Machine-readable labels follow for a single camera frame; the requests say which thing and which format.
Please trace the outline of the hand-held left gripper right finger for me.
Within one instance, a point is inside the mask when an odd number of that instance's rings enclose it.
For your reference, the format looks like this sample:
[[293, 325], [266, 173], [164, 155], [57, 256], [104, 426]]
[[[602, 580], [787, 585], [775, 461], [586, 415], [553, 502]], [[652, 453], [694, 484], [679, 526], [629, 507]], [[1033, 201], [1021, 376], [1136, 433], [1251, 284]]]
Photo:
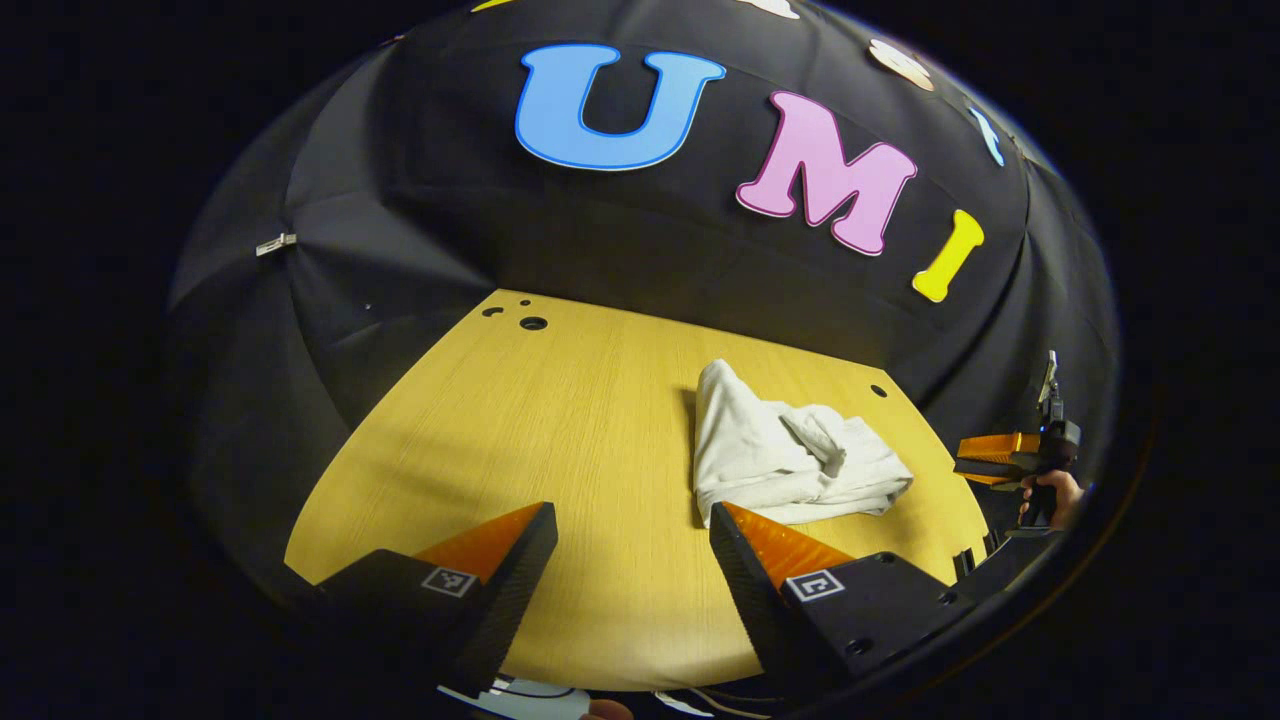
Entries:
[[891, 667], [977, 606], [896, 553], [854, 557], [735, 503], [713, 505], [709, 532], [755, 656], [787, 698]]

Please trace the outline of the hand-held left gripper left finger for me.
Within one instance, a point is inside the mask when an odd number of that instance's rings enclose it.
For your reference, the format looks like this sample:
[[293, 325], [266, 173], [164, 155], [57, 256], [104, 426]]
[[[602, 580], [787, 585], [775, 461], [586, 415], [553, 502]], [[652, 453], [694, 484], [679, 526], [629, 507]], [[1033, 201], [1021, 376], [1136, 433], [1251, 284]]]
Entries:
[[476, 697], [499, 675], [558, 544], [556, 506], [535, 502], [417, 553], [367, 551], [292, 592], [323, 657], [380, 701], [439, 685]]

